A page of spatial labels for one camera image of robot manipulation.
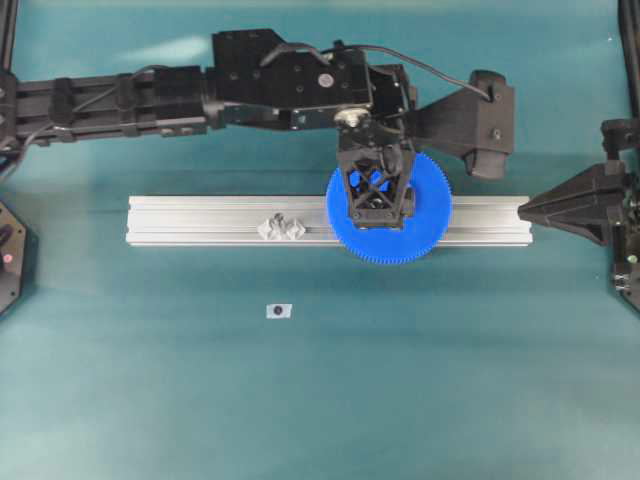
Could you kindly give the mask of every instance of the table surface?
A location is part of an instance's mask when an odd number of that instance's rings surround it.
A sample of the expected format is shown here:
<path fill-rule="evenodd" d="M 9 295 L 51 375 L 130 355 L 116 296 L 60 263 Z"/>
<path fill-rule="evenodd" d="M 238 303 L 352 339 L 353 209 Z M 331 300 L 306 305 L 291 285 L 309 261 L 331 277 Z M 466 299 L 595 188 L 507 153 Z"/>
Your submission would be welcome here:
<path fill-rule="evenodd" d="M 208 66 L 210 33 L 255 27 L 496 70 L 517 91 L 506 179 L 435 158 L 456 194 L 534 195 L 629 115 L 615 3 L 26 0 L 14 71 Z M 423 103 L 452 91 L 408 70 Z M 0 479 L 637 478 L 639 316 L 582 238 L 399 267 L 124 241 L 129 195 L 319 195 L 334 168 L 333 131 L 34 147 L 2 188 L 39 241 L 0 320 Z M 291 320 L 265 318 L 278 302 Z"/>

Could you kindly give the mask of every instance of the wire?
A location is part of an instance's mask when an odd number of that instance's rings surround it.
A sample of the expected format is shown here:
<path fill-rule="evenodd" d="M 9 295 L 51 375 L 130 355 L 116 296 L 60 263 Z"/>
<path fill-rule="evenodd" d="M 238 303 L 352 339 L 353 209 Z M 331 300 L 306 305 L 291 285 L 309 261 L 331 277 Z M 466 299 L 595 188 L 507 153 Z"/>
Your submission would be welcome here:
<path fill-rule="evenodd" d="M 399 58 L 400 60 L 410 63 L 411 65 L 415 65 L 418 68 L 421 68 L 423 70 L 426 70 L 429 73 L 432 73 L 433 75 L 435 75 L 438 78 L 441 78 L 442 80 L 444 80 L 445 82 L 449 82 L 453 85 L 458 85 L 459 87 L 462 88 L 466 88 L 467 90 L 471 90 L 472 92 L 475 92 L 476 94 L 480 95 L 482 98 L 484 98 L 487 101 L 491 101 L 491 97 L 489 96 L 489 94 L 487 92 L 485 92 L 484 90 L 478 88 L 478 87 L 474 87 L 473 85 L 467 83 L 467 82 L 463 82 L 462 80 L 458 80 L 457 78 L 453 78 L 449 75 L 447 75 L 446 73 L 438 70 L 437 68 L 435 68 L 432 65 L 429 65 L 428 63 L 424 63 L 421 62 L 420 60 L 417 60 L 413 57 L 410 57 L 408 55 L 405 55 L 403 53 L 400 53 L 396 50 L 393 50 L 391 48 L 387 48 L 387 47 L 379 47 L 376 45 L 344 45 L 341 47 L 336 47 L 336 48 L 330 48 L 328 50 L 323 50 L 323 54 L 325 53 L 334 53 L 334 52 L 341 52 L 343 50 L 370 50 L 372 52 L 381 52 L 381 53 L 386 53 L 387 55 L 392 55 L 396 58 Z"/>
<path fill-rule="evenodd" d="M 146 67 L 142 67 L 141 69 L 136 70 L 131 75 L 131 80 L 135 80 L 136 78 L 138 78 L 144 73 L 154 71 L 154 70 L 159 70 L 161 68 L 167 68 L 167 67 L 165 65 L 147 65 Z M 116 89 L 117 87 L 115 86 L 109 87 L 104 92 L 101 92 L 97 94 L 95 97 L 91 97 L 89 100 L 82 102 L 80 105 L 77 105 L 76 107 L 73 108 L 72 110 L 73 113 L 81 112 L 88 106 L 93 105 L 94 103 L 99 102 L 104 98 L 107 98 L 109 95 L 112 95 L 113 93 L 115 93 Z M 15 159 L 15 161 L 11 162 L 11 164 L 8 165 L 4 169 L 4 171 L 0 172 L 0 183 L 5 182 L 18 169 L 18 167 L 22 164 L 22 161 L 24 160 L 24 157 L 27 154 L 27 150 L 29 149 L 31 144 L 38 138 L 38 136 L 40 136 L 42 133 L 44 133 L 45 131 L 53 127 L 55 127 L 55 124 L 51 121 L 47 121 L 27 137 L 27 139 L 22 144 L 22 147 L 20 148 L 20 153 L 18 154 L 18 157 Z"/>

